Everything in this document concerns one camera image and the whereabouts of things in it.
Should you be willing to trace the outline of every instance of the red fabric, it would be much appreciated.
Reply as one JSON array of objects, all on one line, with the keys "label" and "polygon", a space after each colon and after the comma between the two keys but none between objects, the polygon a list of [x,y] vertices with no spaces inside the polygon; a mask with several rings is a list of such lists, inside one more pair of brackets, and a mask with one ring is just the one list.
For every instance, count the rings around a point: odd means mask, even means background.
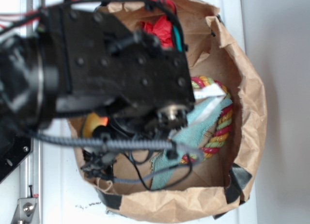
[{"label": "red fabric", "polygon": [[159,20],[154,25],[150,22],[142,21],[142,28],[147,33],[157,36],[163,48],[173,48],[173,42],[171,38],[172,24],[167,20],[166,16],[159,18]]}]

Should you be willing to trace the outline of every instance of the bolt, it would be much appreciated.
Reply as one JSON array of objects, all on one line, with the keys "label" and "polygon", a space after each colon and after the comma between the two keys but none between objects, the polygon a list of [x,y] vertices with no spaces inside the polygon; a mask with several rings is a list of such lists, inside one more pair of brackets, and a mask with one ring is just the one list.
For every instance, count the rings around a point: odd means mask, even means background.
[{"label": "bolt", "polygon": [[143,65],[143,64],[144,64],[144,59],[143,59],[143,58],[138,58],[138,63],[139,63],[140,65]]},{"label": "bolt", "polygon": [[173,65],[174,66],[179,66],[180,65],[180,61],[178,59],[174,59]]},{"label": "bolt", "polygon": [[107,59],[103,58],[100,60],[100,64],[104,67],[107,67],[109,63],[108,63]]},{"label": "bolt", "polygon": [[23,151],[24,151],[24,152],[28,152],[28,151],[29,151],[29,147],[24,146],[24,147],[23,147]]},{"label": "bolt", "polygon": [[72,20],[77,20],[78,19],[78,13],[75,10],[71,10],[69,13],[69,16]]},{"label": "bolt", "polygon": [[34,211],[34,206],[33,206],[33,204],[28,202],[24,205],[23,210],[24,210],[25,214],[29,217]]},{"label": "bolt", "polygon": [[186,83],[186,81],[185,81],[184,78],[180,77],[180,78],[178,79],[178,84],[179,84],[180,87],[184,87],[184,86],[185,86],[185,83]]},{"label": "bolt", "polygon": [[148,80],[147,79],[142,79],[142,84],[144,86],[147,86],[149,84]]},{"label": "bolt", "polygon": [[76,63],[79,65],[79,66],[83,66],[84,65],[84,59],[83,58],[77,58],[76,59]]},{"label": "bolt", "polygon": [[93,19],[96,23],[100,23],[102,21],[102,15],[99,12],[94,13]]}]

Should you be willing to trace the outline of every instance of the brown paper bag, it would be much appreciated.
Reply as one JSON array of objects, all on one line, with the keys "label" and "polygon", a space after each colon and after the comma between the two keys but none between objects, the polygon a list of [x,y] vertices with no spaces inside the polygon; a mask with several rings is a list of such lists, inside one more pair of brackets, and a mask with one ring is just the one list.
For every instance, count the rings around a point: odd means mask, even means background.
[{"label": "brown paper bag", "polygon": [[[224,84],[232,95],[232,131],[220,152],[194,168],[182,183],[157,192],[139,185],[113,184],[99,178],[83,178],[94,186],[107,208],[136,220],[179,223],[225,213],[249,199],[264,149],[267,110],[264,85],[234,38],[217,18],[219,9],[199,0],[173,0],[188,44],[187,60],[192,76],[205,75]],[[160,11],[147,12],[141,3],[112,3],[98,11],[113,12],[130,30],[141,21],[156,21]],[[80,133],[83,118],[69,121],[72,135]],[[77,164],[85,161],[76,149]],[[136,160],[145,158],[137,152]],[[151,164],[139,167],[142,176]],[[174,172],[173,182],[187,169]],[[138,178],[133,166],[117,157],[114,174]]]}]

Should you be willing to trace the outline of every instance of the robotic arm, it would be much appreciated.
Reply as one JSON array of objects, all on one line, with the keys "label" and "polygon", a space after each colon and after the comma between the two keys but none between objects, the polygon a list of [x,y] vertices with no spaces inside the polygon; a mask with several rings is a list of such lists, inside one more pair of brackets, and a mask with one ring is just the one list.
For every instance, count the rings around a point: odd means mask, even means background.
[{"label": "robotic arm", "polygon": [[[157,37],[131,32],[113,14],[71,8],[85,1],[94,0],[65,0],[29,14],[20,25],[39,19],[36,34],[0,45],[0,121],[36,137],[53,118],[95,112],[109,118],[111,126],[103,130],[109,139],[139,134],[140,140],[166,141],[171,130],[186,126],[195,102],[176,15],[161,0],[104,0],[142,1],[148,10],[162,10],[175,44],[163,49]],[[98,176],[94,168],[106,170],[124,150],[88,152],[85,171]],[[94,165],[94,159],[101,162]]]}]

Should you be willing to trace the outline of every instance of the white surface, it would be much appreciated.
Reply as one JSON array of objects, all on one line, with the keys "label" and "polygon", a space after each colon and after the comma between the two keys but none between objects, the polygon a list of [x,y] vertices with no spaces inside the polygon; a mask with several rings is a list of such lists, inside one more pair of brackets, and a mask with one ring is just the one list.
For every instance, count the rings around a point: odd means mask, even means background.
[{"label": "white surface", "polygon": [[246,50],[267,92],[259,224],[310,223],[310,0],[243,0]]}]

